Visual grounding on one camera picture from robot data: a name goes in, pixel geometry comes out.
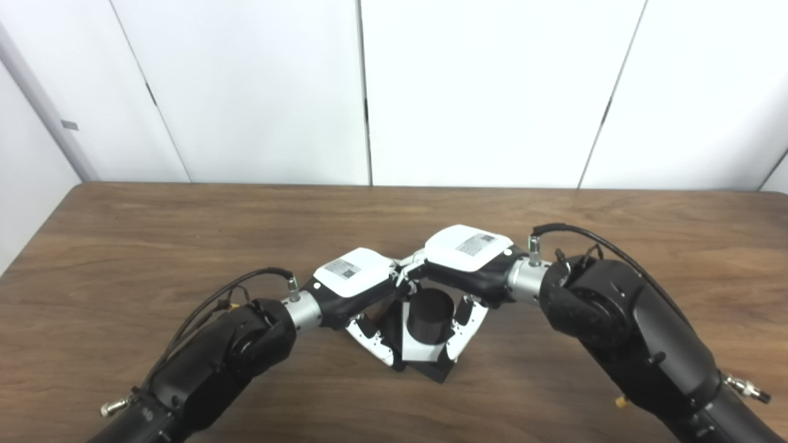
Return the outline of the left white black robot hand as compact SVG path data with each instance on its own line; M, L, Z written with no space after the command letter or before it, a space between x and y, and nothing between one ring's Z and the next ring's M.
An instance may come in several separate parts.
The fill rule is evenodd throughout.
M397 262L371 249L351 250L323 264L312 277L282 303L297 337L317 328L346 330L380 362L393 370L404 365L367 308L394 291Z

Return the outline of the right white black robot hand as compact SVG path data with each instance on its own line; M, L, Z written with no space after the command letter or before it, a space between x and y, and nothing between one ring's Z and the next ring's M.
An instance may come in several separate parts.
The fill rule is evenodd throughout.
M428 279L458 289L470 298L467 320L451 322L451 336L443 353L456 362L475 336L488 309L505 303L538 306L546 272L539 235L531 235L526 249L509 238L468 225L451 225L428 238L425 246L399 261L396 288L408 293Z

